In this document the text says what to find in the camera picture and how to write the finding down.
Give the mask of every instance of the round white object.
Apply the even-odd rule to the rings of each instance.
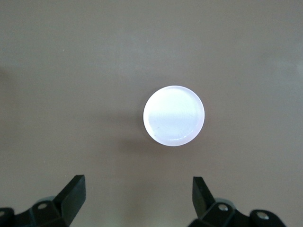
[[[193,140],[201,131],[204,118],[200,98],[182,86],[168,86],[156,91],[143,112],[148,134],[166,146],[180,146]]]

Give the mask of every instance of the screw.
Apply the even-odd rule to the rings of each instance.
[[[38,210],[42,210],[42,209],[44,209],[45,207],[47,207],[47,204],[46,204],[46,203],[41,203],[41,204],[38,206]]]
[[[266,213],[261,212],[261,211],[257,212],[257,216],[259,218],[263,219],[263,220],[268,220],[269,219],[269,216]]]
[[[222,211],[228,211],[228,207],[227,207],[225,204],[223,204],[223,203],[219,204],[218,207],[219,207],[219,209],[222,210]]]

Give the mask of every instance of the black plastic part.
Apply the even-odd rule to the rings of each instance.
[[[225,205],[227,210],[220,210],[219,206]],[[203,216],[202,220],[214,227],[226,227],[235,214],[234,209],[226,203],[214,203]]]
[[[247,217],[224,202],[216,202],[202,177],[193,179],[193,204],[198,216],[189,227],[286,227],[277,215],[266,210],[253,210]],[[220,210],[224,204],[227,210]],[[267,214],[260,218],[258,212]]]
[[[9,226],[14,220],[14,210],[12,208],[0,208],[0,226]]]
[[[265,213],[268,216],[268,219],[262,219],[258,216],[258,212]],[[258,226],[258,227],[286,227],[284,223],[280,220],[280,218],[274,213],[267,210],[253,210],[250,213],[250,219]]]
[[[202,177],[193,179],[193,204],[198,218],[202,217],[205,212],[215,203],[213,195],[210,193]]]
[[[85,177],[75,176],[54,198],[53,202],[61,217],[69,226],[86,199]]]
[[[11,208],[0,208],[0,227],[68,227],[85,197],[85,177],[77,175],[53,201],[38,202],[18,215]]]

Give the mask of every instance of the round object top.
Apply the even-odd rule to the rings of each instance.
[[[193,140],[201,131],[204,118],[200,98],[182,86],[168,86],[156,91],[143,112],[148,134],[166,146],[180,146]]]

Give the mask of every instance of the gray surface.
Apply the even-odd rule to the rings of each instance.
[[[192,176],[240,211],[303,222],[302,1],[1,1],[0,207],[85,174],[72,226],[185,227]],[[181,85],[205,125],[181,147],[144,104]]]

